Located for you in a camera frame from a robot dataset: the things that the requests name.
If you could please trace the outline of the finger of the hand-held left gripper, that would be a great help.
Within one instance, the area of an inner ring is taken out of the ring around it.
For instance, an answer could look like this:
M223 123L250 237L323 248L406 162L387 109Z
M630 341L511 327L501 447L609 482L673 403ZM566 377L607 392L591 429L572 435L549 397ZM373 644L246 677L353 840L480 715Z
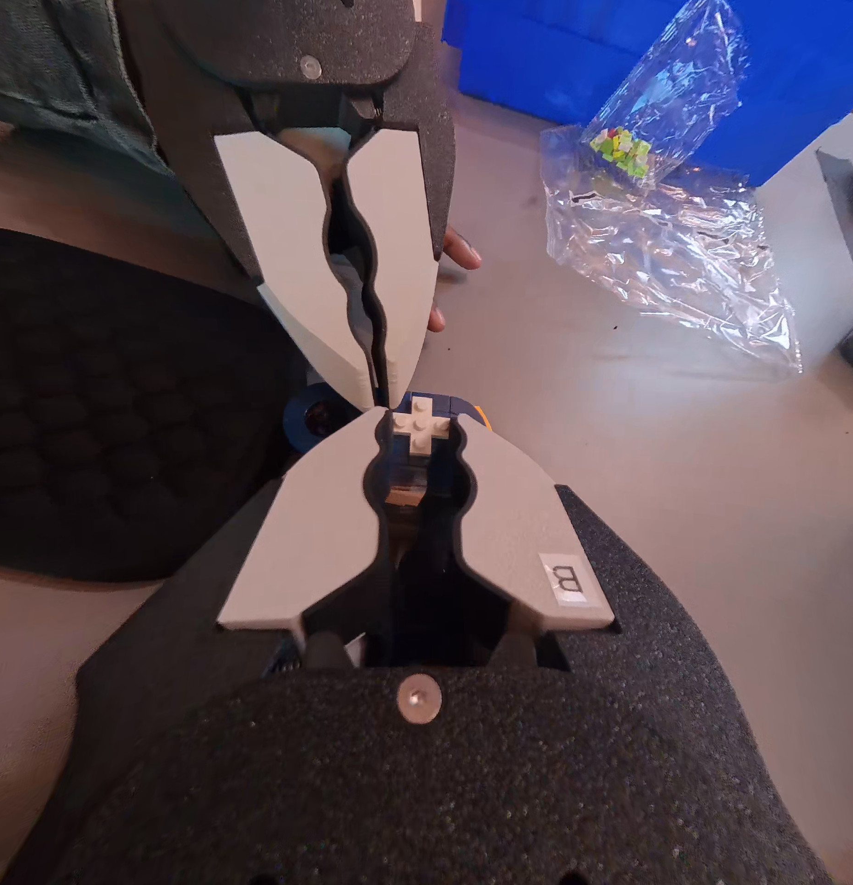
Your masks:
M261 132L214 141L260 267L260 296L322 379L369 410L371 367L349 310L361 283L347 262L330 258L330 198L317 168Z
M406 394L424 345L438 275L418 134L378 130L347 161L347 189L372 258L370 290L383 316L388 406Z

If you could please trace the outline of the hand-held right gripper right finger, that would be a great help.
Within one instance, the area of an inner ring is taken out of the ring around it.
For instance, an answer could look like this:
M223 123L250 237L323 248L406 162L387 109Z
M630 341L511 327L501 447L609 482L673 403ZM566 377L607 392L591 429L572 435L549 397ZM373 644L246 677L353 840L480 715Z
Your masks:
M504 631L591 631L615 614L548 474L463 415L456 461L469 492L454 522L454 557L506 606Z

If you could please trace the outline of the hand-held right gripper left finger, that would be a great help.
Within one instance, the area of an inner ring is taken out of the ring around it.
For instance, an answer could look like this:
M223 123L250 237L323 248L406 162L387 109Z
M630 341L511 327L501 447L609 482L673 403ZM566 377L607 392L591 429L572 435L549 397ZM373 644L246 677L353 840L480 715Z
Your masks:
M388 416L371 408L286 473L218 614L228 630L318 631L318 610L378 556L379 521L365 492Z

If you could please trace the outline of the dark blue brick console model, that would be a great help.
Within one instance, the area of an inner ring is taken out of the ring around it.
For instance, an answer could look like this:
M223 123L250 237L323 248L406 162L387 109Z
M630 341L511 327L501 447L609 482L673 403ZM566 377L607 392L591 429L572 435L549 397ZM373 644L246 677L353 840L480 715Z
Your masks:
M468 415L492 429L484 411L453 395L411 391L393 413L386 504L416 507L426 496L449 496L454 485L452 421Z

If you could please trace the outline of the person's left forearm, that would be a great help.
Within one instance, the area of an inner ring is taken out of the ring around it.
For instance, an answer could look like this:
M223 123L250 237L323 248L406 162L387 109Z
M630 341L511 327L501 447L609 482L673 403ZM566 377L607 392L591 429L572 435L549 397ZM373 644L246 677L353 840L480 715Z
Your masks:
M120 2L0 1L0 121L168 169L133 81Z

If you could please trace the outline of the person's left hand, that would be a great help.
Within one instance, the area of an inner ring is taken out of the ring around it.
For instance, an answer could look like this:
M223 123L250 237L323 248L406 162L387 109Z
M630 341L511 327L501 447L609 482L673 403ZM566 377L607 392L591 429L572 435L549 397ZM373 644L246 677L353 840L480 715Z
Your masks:
M483 260L471 243L454 227L448 226L444 234L443 253L464 271L477 271ZM440 307L432 302L427 329L430 333L439 334L446 328L446 320Z

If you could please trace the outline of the blue plastic bin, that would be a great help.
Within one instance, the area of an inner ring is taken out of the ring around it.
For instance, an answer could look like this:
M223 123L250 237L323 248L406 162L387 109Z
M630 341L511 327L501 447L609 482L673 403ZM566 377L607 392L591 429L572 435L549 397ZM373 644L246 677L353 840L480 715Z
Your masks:
M675 1L447 2L459 90L586 126L685 5ZM694 153L761 186L853 111L852 1L728 2L745 40L740 107Z

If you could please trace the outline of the black quilted cushion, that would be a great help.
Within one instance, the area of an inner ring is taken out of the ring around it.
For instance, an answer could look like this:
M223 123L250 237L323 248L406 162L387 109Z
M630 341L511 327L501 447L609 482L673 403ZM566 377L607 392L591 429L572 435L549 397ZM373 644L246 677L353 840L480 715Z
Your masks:
M287 465L305 382L266 309L0 229L0 568L175 573Z

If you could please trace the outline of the empty clear plastic bag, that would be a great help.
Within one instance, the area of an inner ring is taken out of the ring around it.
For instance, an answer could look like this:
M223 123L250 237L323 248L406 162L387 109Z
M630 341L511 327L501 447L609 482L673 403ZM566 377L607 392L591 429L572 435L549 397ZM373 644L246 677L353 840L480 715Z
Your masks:
M685 162L641 192L606 171L580 136L575 126L541 132L548 256L641 315L722 343L772 376L802 374L794 310L747 178Z

